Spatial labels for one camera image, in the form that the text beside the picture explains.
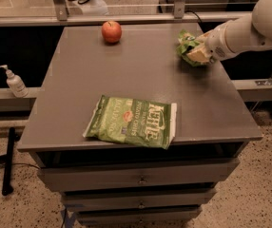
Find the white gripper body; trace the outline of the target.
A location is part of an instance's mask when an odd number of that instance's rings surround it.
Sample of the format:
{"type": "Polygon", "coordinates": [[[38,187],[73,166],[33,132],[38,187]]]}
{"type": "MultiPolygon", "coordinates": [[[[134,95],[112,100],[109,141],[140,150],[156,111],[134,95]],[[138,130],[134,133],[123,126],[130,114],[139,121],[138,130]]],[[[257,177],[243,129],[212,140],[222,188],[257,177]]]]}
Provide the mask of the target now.
{"type": "Polygon", "coordinates": [[[223,61],[237,56],[237,53],[229,48],[225,40],[228,25],[229,22],[225,22],[208,32],[204,44],[214,60],[223,61]]]}

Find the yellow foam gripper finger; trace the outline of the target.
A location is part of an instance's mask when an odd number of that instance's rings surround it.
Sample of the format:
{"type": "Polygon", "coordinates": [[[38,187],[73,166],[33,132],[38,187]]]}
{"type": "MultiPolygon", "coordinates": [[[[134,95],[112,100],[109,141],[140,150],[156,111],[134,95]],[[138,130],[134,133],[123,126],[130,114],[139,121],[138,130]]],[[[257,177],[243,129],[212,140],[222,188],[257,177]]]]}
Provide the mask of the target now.
{"type": "Polygon", "coordinates": [[[203,65],[210,62],[212,54],[204,45],[197,45],[187,48],[186,59],[189,63],[203,65]]]}
{"type": "Polygon", "coordinates": [[[199,42],[204,42],[208,36],[210,35],[211,31],[208,31],[208,32],[205,32],[199,36],[196,37],[196,40],[199,41],[199,42]]]}

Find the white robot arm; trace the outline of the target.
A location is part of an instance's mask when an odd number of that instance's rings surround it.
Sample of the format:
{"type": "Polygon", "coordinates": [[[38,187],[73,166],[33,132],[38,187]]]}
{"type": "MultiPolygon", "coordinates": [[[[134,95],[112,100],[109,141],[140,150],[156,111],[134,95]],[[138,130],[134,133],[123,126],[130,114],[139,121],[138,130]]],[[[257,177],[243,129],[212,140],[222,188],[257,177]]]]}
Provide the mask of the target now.
{"type": "Polygon", "coordinates": [[[251,13],[220,24],[196,41],[199,44],[184,53],[190,64],[206,65],[247,51],[272,50],[272,0],[259,0],[251,13]]]}

